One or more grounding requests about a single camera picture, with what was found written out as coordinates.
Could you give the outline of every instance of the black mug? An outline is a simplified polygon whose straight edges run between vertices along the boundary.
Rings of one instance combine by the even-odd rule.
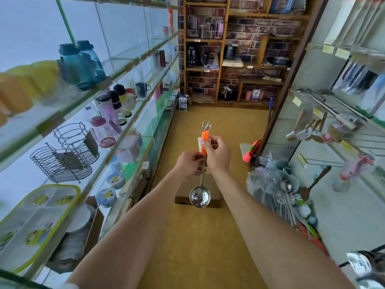
[[[137,89],[137,92],[138,92],[138,96],[141,97],[141,98],[146,98],[147,96],[147,91],[148,90],[151,90],[151,86],[144,83],[144,82],[139,82],[136,85],[136,89]]]

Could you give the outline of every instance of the orange handle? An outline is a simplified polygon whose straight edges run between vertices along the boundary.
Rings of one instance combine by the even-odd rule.
[[[207,142],[210,142],[210,138],[209,138],[209,130],[207,130],[207,131],[203,131],[202,132],[202,140],[205,140],[205,141],[207,141]],[[206,152],[206,149],[203,147],[203,145],[202,145],[202,155],[203,156],[206,156],[207,155],[207,152]]]

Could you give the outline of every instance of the stack of plates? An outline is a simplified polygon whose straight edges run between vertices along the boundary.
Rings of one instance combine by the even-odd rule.
[[[267,61],[277,67],[291,67],[293,62],[287,57],[267,57]]]

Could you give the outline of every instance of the hand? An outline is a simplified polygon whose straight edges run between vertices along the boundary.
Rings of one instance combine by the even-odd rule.
[[[210,139],[212,144],[218,143],[218,148],[214,150],[209,142],[202,140],[201,143],[207,151],[207,166],[212,173],[215,171],[229,172],[231,149],[221,137],[213,136]]]
[[[200,174],[202,165],[206,163],[206,159],[198,151],[184,151],[176,161],[173,171],[182,178],[189,177],[193,174]]]

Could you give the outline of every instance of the blue plastic container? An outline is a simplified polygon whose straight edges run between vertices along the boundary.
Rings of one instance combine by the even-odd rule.
[[[289,13],[295,0],[272,0],[269,13],[282,14]]]
[[[103,81],[106,78],[102,63],[100,62],[97,54],[94,51],[94,45],[90,44],[88,40],[78,40],[77,41],[77,48],[79,49],[80,53],[85,57],[88,58],[90,56],[91,60],[95,62],[96,69],[95,69],[95,77],[98,82]]]
[[[72,43],[64,43],[59,47],[60,59],[68,73],[65,80],[83,91],[92,88],[96,83],[93,75],[95,66],[80,55],[80,51]]]

